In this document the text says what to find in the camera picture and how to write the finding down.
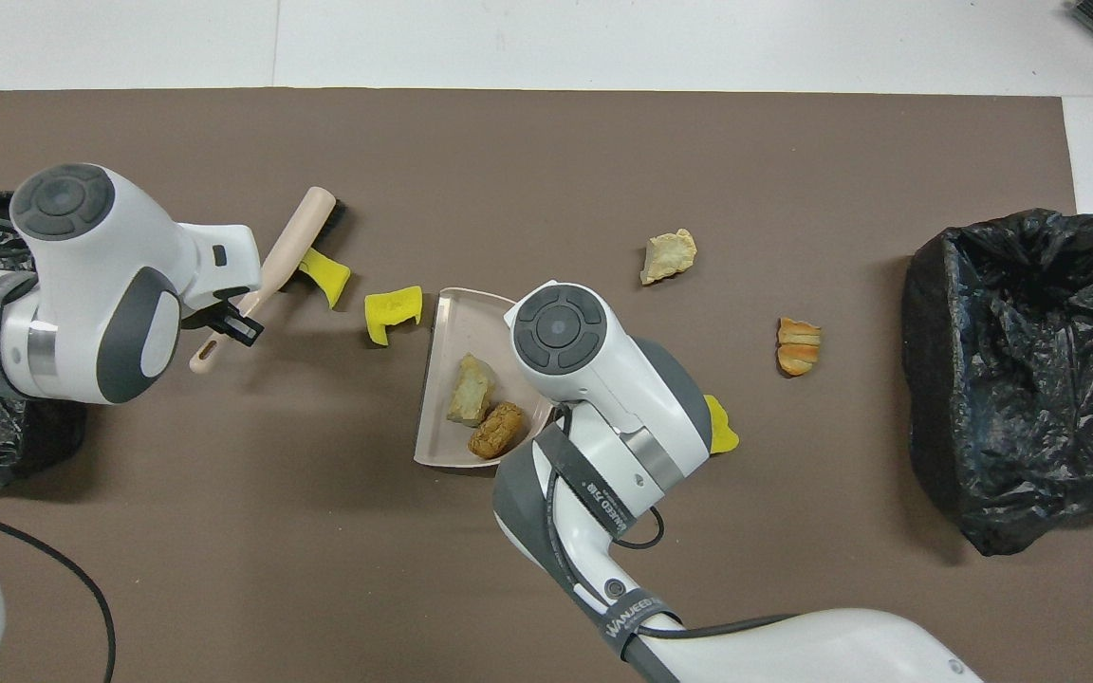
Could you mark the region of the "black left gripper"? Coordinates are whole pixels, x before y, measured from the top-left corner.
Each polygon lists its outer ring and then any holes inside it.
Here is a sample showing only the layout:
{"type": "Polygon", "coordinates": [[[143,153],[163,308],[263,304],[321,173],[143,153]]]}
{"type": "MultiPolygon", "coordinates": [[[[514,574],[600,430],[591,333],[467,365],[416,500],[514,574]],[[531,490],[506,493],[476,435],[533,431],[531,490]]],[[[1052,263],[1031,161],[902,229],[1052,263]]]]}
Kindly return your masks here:
{"type": "Polygon", "coordinates": [[[193,330],[207,327],[247,348],[255,345],[257,339],[265,333],[263,323],[243,315],[227,297],[215,297],[210,305],[200,308],[193,308],[191,304],[187,303],[181,305],[187,310],[186,314],[183,314],[183,329],[193,330]]]}

